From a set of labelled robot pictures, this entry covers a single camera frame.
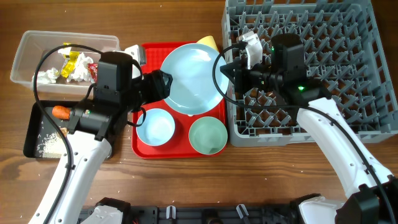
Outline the large light blue plate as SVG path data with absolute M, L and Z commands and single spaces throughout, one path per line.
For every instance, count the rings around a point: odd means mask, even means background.
M 174 111 L 185 115 L 199 115 L 212 110 L 226 93 L 229 79 L 220 72 L 224 58 L 203 44 L 182 45 L 168 54 L 161 70 L 172 76 L 170 95 L 165 103 Z

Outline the green bowl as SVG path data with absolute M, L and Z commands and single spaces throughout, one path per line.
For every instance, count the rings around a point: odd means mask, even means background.
M 228 132 L 219 119 L 205 116 L 190 126 L 188 139 L 196 152 L 209 156 L 223 150 L 228 141 Z

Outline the orange carrot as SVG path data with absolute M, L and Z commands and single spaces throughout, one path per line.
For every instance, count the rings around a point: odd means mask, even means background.
M 62 119 L 62 120 L 69 120 L 70 119 L 71 109 L 66 108 L 64 106 L 54 106 L 52 110 L 52 115 L 55 118 Z

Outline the yellow snack wrapper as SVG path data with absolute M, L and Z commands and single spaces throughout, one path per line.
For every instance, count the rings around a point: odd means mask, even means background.
M 75 70 L 76 61 L 80 53 L 73 51 L 71 47 L 59 49 L 58 53 L 65 59 L 61 70 L 61 76 L 68 78 L 69 75 Z

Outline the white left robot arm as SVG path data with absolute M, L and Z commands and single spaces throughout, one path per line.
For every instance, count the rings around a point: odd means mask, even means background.
M 132 75 L 140 64 L 124 52 L 103 52 L 97 81 L 68 114 L 61 134 L 61 156 L 31 223 L 76 223 L 93 179 L 112 150 L 112 141 L 129 124 L 127 115 L 170 95 L 173 78 L 161 70 Z

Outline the red snack wrapper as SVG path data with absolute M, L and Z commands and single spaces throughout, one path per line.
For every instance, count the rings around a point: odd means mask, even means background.
M 97 63 L 89 63 L 88 64 L 88 71 L 91 75 L 91 81 L 96 83 L 97 82 L 97 75 L 98 75 L 98 64 Z

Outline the light blue bowl with rice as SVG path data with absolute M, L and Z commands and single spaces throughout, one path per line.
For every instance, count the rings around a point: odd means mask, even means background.
M 148 146 L 161 146 L 171 140 L 175 132 L 175 120 L 163 109 L 153 108 L 140 115 L 136 128 L 138 138 Z

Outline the yellow plastic cup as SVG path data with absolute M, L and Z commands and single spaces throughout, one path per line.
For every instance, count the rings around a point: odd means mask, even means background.
M 212 35 L 202 37 L 200 40 L 197 41 L 197 44 L 201 45 L 201 49 L 206 52 L 219 52 L 218 46 Z

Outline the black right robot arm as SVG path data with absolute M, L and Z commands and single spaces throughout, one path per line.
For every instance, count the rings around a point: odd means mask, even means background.
M 253 88 L 273 91 L 282 108 L 315 140 L 334 168 L 345 202 L 319 195 L 292 202 L 299 223 L 396 223 L 397 179 L 366 149 L 338 111 L 323 84 L 307 77 L 304 45 L 296 34 L 271 38 L 271 64 L 259 57 L 254 33 L 242 35 L 235 47 L 247 62 L 226 63 L 223 53 L 207 45 L 186 44 L 172 51 L 161 69 L 172 76 L 167 104 L 182 114 L 202 114 L 227 99 L 226 86 L 236 92 Z

